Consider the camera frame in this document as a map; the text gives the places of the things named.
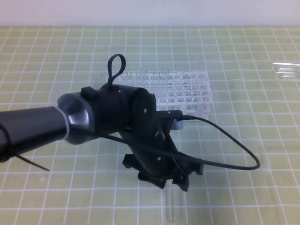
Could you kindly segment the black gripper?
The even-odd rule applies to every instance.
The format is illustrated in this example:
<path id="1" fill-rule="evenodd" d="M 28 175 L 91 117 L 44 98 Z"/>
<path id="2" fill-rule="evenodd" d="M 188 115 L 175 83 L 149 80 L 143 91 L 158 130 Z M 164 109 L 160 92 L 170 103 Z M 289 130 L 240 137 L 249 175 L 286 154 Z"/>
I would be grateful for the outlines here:
<path id="1" fill-rule="evenodd" d="M 132 154 L 126 155 L 123 165 L 134 168 L 138 179 L 164 189 L 167 180 L 182 191 L 189 188 L 189 175 L 203 174 L 203 165 L 186 154 L 179 153 L 171 136 L 174 119 L 182 120 L 180 110 L 133 110 L 126 130 L 120 133 Z"/>

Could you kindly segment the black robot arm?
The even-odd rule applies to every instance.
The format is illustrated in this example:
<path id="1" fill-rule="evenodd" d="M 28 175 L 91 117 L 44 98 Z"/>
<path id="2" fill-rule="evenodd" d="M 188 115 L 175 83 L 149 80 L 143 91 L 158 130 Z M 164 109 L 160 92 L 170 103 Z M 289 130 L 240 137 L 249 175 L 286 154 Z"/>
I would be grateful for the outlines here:
<path id="1" fill-rule="evenodd" d="M 144 88 L 85 87 L 62 95 L 56 106 L 1 112 L 0 160 L 6 162 L 59 139 L 79 145 L 118 133 L 119 142 L 132 151 L 122 163 L 137 170 L 139 180 L 159 188 L 172 180 L 187 191 L 189 175 L 202 174 L 203 164 L 180 153 L 170 137 L 182 116 L 179 110 L 157 110 L 155 95 Z"/>

